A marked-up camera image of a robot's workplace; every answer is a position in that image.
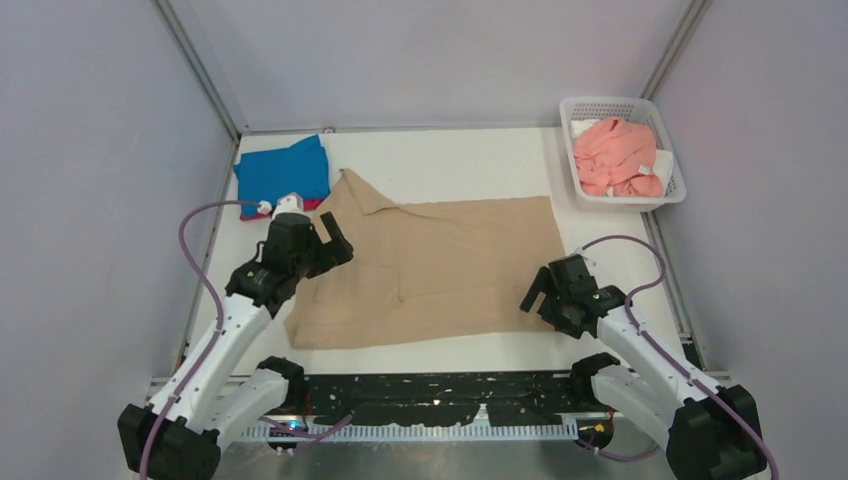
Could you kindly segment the pink folded t shirt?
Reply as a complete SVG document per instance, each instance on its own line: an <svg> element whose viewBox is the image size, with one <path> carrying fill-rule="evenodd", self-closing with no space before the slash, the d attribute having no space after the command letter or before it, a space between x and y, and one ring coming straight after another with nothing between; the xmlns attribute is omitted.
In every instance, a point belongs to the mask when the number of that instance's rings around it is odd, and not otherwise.
<svg viewBox="0 0 848 480"><path fill-rule="evenodd" d="M311 199L303 201L303 210L305 212L315 211L323 203L322 199ZM269 201L260 201L255 205L243 205L239 219L241 221L253 221L262 218L270 218L278 206L277 203Z"/></svg>

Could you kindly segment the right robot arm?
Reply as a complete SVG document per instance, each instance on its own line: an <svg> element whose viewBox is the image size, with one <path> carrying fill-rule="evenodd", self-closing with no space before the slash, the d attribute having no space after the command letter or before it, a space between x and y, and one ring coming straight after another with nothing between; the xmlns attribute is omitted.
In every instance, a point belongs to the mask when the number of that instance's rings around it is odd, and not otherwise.
<svg viewBox="0 0 848 480"><path fill-rule="evenodd" d="M768 469L752 395L669 351L630 296L598 285L583 256L540 267L520 308L559 333L608 347L573 364L572 400L623 414L664 452L676 478L746 479Z"/></svg>

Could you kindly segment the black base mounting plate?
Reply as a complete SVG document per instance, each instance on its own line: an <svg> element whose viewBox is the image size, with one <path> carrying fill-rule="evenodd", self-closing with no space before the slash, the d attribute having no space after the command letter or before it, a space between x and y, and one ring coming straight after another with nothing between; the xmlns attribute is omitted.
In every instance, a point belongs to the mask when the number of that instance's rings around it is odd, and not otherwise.
<svg viewBox="0 0 848 480"><path fill-rule="evenodd" d="M466 426L484 409L495 426L536 426L608 412L577 394L567 370L320 374L306 387L299 413L325 425L351 415L355 426Z"/></svg>

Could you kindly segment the white plastic basket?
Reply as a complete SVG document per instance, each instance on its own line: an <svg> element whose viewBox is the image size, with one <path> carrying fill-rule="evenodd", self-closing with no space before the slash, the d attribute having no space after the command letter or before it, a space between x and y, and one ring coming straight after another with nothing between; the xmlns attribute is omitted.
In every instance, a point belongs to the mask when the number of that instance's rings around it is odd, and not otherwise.
<svg viewBox="0 0 848 480"><path fill-rule="evenodd" d="M629 97L568 97L559 104L564 171L584 210L651 212L687 195L656 105Z"/></svg>

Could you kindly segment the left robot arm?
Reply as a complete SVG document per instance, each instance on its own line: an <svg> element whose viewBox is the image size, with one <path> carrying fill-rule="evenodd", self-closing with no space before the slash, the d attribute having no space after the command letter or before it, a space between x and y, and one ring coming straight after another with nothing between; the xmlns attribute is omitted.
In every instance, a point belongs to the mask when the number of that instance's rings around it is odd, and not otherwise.
<svg viewBox="0 0 848 480"><path fill-rule="evenodd" d="M266 413L298 412L308 382L302 366L281 357L259 362L234 392L222 395L246 350L295 296L298 285L353 258L330 213L329 239L299 210L273 215L254 256L234 270L217 317L167 384L145 406L129 404L117 425L128 467L142 479L210 479L223 452Z"/></svg>

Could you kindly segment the beige t shirt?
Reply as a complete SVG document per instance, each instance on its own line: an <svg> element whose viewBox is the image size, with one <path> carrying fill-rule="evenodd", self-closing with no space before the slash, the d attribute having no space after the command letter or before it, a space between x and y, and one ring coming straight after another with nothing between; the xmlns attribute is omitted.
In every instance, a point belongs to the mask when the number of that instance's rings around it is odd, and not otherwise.
<svg viewBox="0 0 848 480"><path fill-rule="evenodd" d="M297 349L356 349L545 329L520 304L564 245L546 196L398 204L346 170L321 205L350 262L298 285Z"/></svg>

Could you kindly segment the blue folded t shirt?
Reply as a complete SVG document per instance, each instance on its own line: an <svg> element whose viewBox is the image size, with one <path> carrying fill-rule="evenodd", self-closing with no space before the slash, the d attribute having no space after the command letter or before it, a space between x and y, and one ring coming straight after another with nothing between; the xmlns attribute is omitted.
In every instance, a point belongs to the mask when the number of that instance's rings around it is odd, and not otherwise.
<svg viewBox="0 0 848 480"><path fill-rule="evenodd" d="M319 135L285 148L242 154L233 170L237 199L244 202L276 203L290 193L324 201L331 192L329 160Z"/></svg>

